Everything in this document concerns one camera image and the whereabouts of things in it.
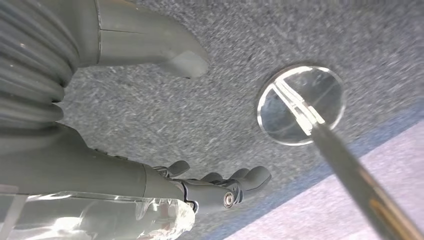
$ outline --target gray carpet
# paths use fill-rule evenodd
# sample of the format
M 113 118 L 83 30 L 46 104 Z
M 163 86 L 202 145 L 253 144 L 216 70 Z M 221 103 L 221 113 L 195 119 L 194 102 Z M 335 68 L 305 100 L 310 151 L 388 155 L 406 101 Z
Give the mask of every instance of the gray carpet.
M 347 143 L 423 92 L 423 2 L 335 2 L 138 1 L 196 35 L 210 56 L 208 74 L 184 79 L 154 65 L 80 69 L 60 104 L 63 123 L 90 147 L 134 161 L 155 166 L 186 160 L 186 177 L 269 168 L 273 179 L 257 199 L 198 217 L 181 237 L 201 239 L 321 161 L 313 145 L 278 145 L 257 126 L 258 91 L 276 71 L 308 61 L 343 79 L 347 108 L 336 131 Z

